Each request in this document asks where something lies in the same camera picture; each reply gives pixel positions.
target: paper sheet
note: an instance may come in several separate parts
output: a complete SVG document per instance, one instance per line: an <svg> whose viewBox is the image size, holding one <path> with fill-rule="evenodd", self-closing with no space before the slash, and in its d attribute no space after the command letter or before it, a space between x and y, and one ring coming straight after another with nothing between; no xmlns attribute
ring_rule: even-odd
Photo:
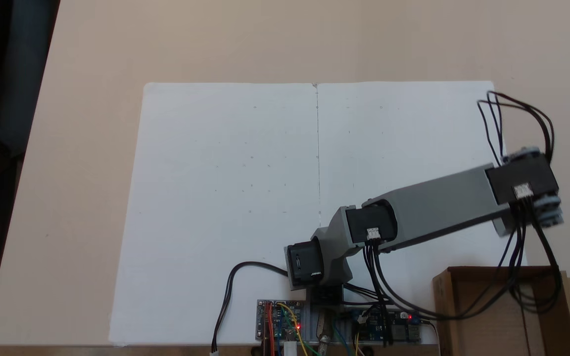
<svg viewBox="0 0 570 356"><path fill-rule="evenodd" d="M492 88L147 84L109 340L209 344L237 263L285 267L283 247L339 206L491 162L475 102ZM505 242L486 223L380 260L398 293L432 307L432 277L493 265ZM370 286L362 256L348 261L352 282ZM255 343L257 299L305 298L260 268L234 286L219 345Z"/></svg>

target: red wire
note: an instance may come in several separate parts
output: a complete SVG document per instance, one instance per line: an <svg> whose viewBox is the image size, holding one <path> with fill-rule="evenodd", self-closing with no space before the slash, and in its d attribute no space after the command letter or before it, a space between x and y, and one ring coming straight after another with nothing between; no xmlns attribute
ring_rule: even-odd
<svg viewBox="0 0 570 356"><path fill-rule="evenodd" d="M269 323L269 329L270 329L270 351L272 352L272 354L270 356L274 356L274 323L272 322L272 303L269 303L270 305L270 311L268 311L267 313L267 319L268 319L268 323Z"/></svg>

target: cardboard box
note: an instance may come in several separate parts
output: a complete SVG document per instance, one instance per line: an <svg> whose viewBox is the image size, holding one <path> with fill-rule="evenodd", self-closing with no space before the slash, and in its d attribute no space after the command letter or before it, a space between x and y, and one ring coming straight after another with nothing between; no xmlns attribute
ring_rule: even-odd
<svg viewBox="0 0 570 356"><path fill-rule="evenodd" d="M458 314L489 285L495 267L450 267L432 279L436 311ZM534 298L550 295L554 281L548 267L522 267L521 290ZM507 269L479 306L502 287ZM473 318L438 322L442 356L570 356L570 278L563 272L564 287L547 313L523 311L506 293L493 306Z"/></svg>

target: beige table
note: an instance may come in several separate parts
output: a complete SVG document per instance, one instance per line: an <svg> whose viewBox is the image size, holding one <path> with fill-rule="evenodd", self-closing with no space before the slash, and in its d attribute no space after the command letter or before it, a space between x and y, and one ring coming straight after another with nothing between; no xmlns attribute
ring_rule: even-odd
<svg viewBox="0 0 570 356"><path fill-rule="evenodd" d="M554 119L566 223L547 234L570 273L570 0L62 0L0 272L0 344L108 343L145 83L486 79ZM518 113L505 135L541 143Z"/></svg>

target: microcontroller board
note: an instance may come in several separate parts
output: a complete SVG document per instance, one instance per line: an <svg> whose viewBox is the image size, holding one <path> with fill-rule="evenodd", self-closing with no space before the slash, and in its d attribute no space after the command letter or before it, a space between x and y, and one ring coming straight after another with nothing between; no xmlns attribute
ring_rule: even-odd
<svg viewBox="0 0 570 356"><path fill-rule="evenodd" d="M351 316L357 318L366 309L351 309ZM382 327L382 311L373 308L367 314L368 318L358 329L360 342L383 342L384 328ZM388 311L389 320L386 327L390 327L394 342L416 343L421 340L419 325L421 319L417 314L405 311Z"/></svg>
<svg viewBox="0 0 570 356"><path fill-rule="evenodd" d="M278 304L288 306L296 316L296 322L292 320L291 314ZM256 301L256 331L257 340L265 337L265 332L269 330L269 315L272 316L272 330L274 339L283 342L293 342L297 340L296 329L300 329L300 323L304 317L304 302L301 300L258 300Z"/></svg>

